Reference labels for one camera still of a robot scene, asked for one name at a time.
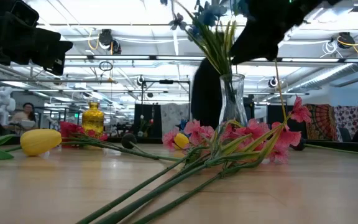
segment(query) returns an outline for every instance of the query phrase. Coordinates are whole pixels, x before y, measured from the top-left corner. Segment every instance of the desk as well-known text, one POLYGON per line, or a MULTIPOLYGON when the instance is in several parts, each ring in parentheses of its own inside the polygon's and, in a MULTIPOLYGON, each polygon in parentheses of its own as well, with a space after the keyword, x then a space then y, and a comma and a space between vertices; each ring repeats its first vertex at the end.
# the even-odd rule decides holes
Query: desk
MULTIPOLYGON (((168 154, 161 145, 144 149, 168 154)), ((13 154, 13 160, 0 161, 2 224, 74 223, 170 164, 77 149, 54 150, 47 159, 13 154)), ((135 216, 159 208, 213 174, 206 170, 185 180, 135 216)), ((358 155, 310 148, 290 151, 290 165, 262 165, 219 180, 154 223, 356 224, 358 155)))

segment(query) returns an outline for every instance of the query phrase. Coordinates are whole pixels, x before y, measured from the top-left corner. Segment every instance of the yellow tulip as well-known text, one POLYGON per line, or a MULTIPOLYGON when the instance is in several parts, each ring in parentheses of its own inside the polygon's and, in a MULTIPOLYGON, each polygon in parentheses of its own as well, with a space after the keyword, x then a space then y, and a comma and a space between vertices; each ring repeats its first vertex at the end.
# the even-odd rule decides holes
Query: yellow tulip
POLYGON ((28 131, 20 138, 24 154, 38 156, 62 143, 60 132, 52 129, 35 129, 28 131))
POLYGON ((182 133, 178 133, 174 138, 173 138, 176 146, 175 149, 176 150, 181 150, 186 148, 187 144, 189 144, 189 139, 182 133))

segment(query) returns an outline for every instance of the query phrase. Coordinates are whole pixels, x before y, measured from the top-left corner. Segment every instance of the gold vase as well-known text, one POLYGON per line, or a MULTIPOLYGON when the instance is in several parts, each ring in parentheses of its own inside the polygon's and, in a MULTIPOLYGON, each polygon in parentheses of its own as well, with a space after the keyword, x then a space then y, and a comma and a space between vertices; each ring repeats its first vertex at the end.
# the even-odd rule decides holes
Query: gold vase
POLYGON ((104 113, 99 110, 99 103, 89 103, 89 110, 82 114, 82 127, 87 134, 89 130, 95 132, 95 138, 103 135, 104 113))

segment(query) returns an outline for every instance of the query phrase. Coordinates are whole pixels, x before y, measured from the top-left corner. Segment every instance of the glass vase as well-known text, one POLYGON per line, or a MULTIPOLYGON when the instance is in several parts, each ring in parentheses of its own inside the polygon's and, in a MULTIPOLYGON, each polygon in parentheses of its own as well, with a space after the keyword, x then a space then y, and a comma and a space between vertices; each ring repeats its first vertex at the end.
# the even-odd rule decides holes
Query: glass vase
POLYGON ((222 75, 222 109, 219 117, 219 123, 229 120, 236 120, 243 126, 247 126, 247 113, 244 108, 243 92, 244 92, 245 76, 239 74, 222 75))
POLYGON ((104 113, 99 110, 99 103, 89 103, 89 110, 82 114, 82 127, 85 134, 93 130, 95 138, 99 139, 103 135, 104 113))

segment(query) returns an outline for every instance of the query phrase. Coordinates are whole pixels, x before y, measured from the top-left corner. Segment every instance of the patterned tapestry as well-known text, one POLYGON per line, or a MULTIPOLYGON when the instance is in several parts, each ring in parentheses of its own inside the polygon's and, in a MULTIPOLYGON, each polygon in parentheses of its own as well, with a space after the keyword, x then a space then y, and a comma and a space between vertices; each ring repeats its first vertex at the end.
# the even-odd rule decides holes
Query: patterned tapestry
POLYGON ((337 141, 334 108, 326 105, 305 105, 311 113, 311 123, 306 124, 308 139, 337 141))
POLYGON ((189 119, 189 104, 169 103, 161 105, 162 135, 167 134, 176 125, 180 125, 183 119, 189 119))
MULTIPOLYGON (((338 128, 346 128, 353 138, 358 130, 358 106, 336 106, 334 107, 335 120, 338 128)), ((338 140, 342 141, 341 133, 337 131, 338 140)))

